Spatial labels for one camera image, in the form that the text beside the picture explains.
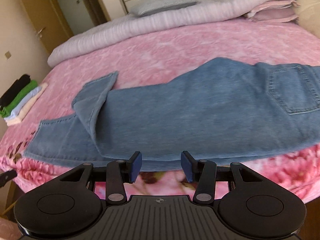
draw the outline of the black folded shirt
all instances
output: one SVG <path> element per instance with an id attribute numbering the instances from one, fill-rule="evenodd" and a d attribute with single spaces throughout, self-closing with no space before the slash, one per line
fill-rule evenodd
<path id="1" fill-rule="evenodd" d="M 0 110 L 8 106 L 18 93 L 30 83 L 30 76 L 24 74 L 21 78 L 17 79 L 12 86 L 0 97 Z"/>

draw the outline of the blue jeans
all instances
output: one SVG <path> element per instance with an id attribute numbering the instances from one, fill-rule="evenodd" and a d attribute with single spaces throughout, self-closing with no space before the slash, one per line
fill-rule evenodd
<path id="1" fill-rule="evenodd" d="M 180 153 L 218 165 L 320 142 L 320 67 L 215 58 L 159 84 L 111 90 L 117 73 L 84 85 L 75 114 L 42 121 L 24 156 L 103 166 L 142 152 L 142 171 L 181 169 Z"/>

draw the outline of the pink folded towel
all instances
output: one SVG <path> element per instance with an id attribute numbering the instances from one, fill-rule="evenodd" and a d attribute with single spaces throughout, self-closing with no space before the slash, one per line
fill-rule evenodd
<path id="1" fill-rule="evenodd" d="M 295 7 L 299 7 L 300 6 L 300 4 L 298 4 L 296 0 L 273 0 L 273 1 L 267 1 L 265 3 L 262 3 L 261 5 L 256 6 L 250 12 L 246 13 L 245 17 L 251 18 L 257 12 L 260 12 L 260 11 L 263 11 L 263 10 L 285 9 L 285 8 L 291 7 L 292 5 L 295 6 Z"/>
<path id="2" fill-rule="evenodd" d="M 34 97 L 32 97 L 20 110 L 18 116 L 14 119 L 8 120 L 7 121 L 7 125 L 11 126 L 11 125 L 15 125 L 18 123 L 21 123 L 22 120 L 26 117 L 27 113 L 29 112 L 29 110 L 31 109 L 31 107 L 35 104 L 35 102 L 38 100 L 38 98 L 42 95 L 42 93 L 45 91 L 45 89 L 47 88 L 48 84 L 47 83 L 43 83 L 40 85 L 40 87 L 42 87 L 42 89 L 39 91 L 39 93 L 37 93 Z"/>
<path id="3" fill-rule="evenodd" d="M 284 23 L 290 22 L 298 18 L 292 7 L 284 9 L 269 9 L 257 12 L 253 17 L 249 18 L 253 22 L 271 22 Z"/>

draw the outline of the stack of folded clothes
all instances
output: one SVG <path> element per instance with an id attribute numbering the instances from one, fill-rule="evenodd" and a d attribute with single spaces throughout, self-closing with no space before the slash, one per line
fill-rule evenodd
<path id="1" fill-rule="evenodd" d="M 273 0 L 267 1 L 250 12 L 246 13 L 244 17 L 254 22 L 290 22 L 298 19 L 293 7 L 300 6 L 296 0 Z"/>
<path id="2" fill-rule="evenodd" d="M 38 86 L 38 83 L 30 80 L 27 74 L 17 79 L 0 98 L 0 115 L 7 125 L 22 122 L 47 86 L 46 83 Z"/>

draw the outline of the door handle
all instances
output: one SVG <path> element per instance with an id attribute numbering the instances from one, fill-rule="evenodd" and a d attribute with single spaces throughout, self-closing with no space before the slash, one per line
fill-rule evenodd
<path id="1" fill-rule="evenodd" d="M 36 32 L 36 36 L 38 38 L 41 38 L 42 37 L 42 31 L 45 29 L 46 27 L 43 27 L 41 30 L 39 30 L 38 32 Z"/>

